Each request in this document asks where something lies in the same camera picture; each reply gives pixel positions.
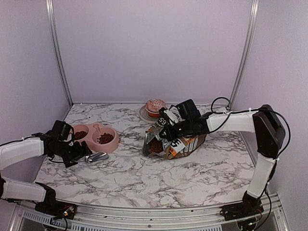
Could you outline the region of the silver metal scoop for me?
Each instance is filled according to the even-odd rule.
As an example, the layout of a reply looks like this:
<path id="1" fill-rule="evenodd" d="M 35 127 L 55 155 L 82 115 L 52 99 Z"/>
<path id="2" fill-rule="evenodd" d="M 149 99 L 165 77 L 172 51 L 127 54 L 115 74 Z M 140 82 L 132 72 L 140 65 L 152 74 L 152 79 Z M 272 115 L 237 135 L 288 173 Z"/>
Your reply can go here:
<path id="1" fill-rule="evenodd" d="M 84 162 L 89 165 L 97 164 L 101 161 L 107 160 L 109 155 L 106 152 L 98 152 L 84 157 Z"/>

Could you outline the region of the pink double pet feeder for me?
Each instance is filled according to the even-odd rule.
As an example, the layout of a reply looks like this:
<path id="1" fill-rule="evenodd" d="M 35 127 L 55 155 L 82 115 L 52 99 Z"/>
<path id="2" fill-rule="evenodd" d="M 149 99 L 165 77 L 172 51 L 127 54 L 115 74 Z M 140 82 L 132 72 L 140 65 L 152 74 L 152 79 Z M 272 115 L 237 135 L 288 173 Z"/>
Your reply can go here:
<path id="1" fill-rule="evenodd" d="M 105 152 L 105 153 L 112 153 L 118 148 L 119 143 L 119 135 L 117 131 L 108 126 L 103 126 L 100 123 L 93 123 L 93 124 L 77 124 L 73 126 L 75 134 L 77 132 L 85 132 L 86 135 L 77 140 L 78 142 L 85 141 L 87 146 L 94 152 Z M 103 143 L 102 135 L 106 137 L 112 136 L 113 139 L 110 142 Z"/>

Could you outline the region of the white brown pet food bag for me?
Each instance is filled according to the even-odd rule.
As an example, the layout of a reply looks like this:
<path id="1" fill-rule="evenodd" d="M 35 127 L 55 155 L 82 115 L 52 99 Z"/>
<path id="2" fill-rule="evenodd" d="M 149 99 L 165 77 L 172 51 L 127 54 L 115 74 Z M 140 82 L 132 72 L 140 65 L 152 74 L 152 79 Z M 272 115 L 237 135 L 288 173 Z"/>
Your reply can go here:
<path id="1" fill-rule="evenodd" d="M 173 109 L 170 109 L 170 111 L 177 114 L 179 122 L 183 121 L 179 112 Z M 145 132 L 144 144 L 141 153 L 143 156 L 159 156 L 168 160 L 182 158 L 189 156 L 205 141 L 205 134 L 195 136 L 186 135 L 172 141 L 162 139 L 159 137 L 159 132 L 167 124 L 167 121 L 160 116 L 158 121 Z"/>

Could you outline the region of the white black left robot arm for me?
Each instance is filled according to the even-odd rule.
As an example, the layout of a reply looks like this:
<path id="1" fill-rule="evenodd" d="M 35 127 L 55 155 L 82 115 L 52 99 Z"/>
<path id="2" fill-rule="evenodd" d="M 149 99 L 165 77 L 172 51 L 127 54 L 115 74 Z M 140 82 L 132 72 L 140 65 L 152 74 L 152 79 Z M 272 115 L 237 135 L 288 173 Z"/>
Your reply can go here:
<path id="1" fill-rule="evenodd" d="M 11 173 L 12 177 L 1 174 L 0 198 L 8 202 L 30 201 L 35 203 L 39 212 L 59 217 L 72 218 L 76 205 L 60 202 L 56 192 L 44 183 L 34 182 L 39 163 L 48 157 L 51 161 L 57 156 L 59 163 L 66 168 L 77 164 L 78 160 L 91 155 L 85 141 L 75 140 L 74 128 L 64 121 L 55 121 L 51 130 L 46 133 L 34 133 L 16 141 L 0 146 L 0 170 L 12 172 L 22 164 L 34 165 L 34 170 L 22 167 L 20 173 Z"/>

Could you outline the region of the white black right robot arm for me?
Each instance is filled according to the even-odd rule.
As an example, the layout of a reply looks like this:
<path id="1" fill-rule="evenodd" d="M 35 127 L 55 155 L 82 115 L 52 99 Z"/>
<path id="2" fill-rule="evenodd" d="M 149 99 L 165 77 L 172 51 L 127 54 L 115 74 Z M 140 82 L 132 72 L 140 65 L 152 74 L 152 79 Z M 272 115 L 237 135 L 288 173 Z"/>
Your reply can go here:
<path id="1" fill-rule="evenodd" d="M 272 179 L 279 156 L 291 138 L 290 127 L 286 119 L 275 112 L 268 104 L 257 109 L 243 111 L 215 112 L 204 115 L 189 99 L 177 104 L 181 121 L 175 121 L 166 108 L 159 110 L 166 120 L 159 136 L 168 141 L 180 137 L 207 135 L 217 131 L 239 131 L 254 133 L 257 140 L 257 163 L 252 180 L 243 195 L 242 201 L 221 208 L 220 214 L 225 220 L 244 218 L 263 212 L 260 198 L 266 192 L 266 187 Z"/>

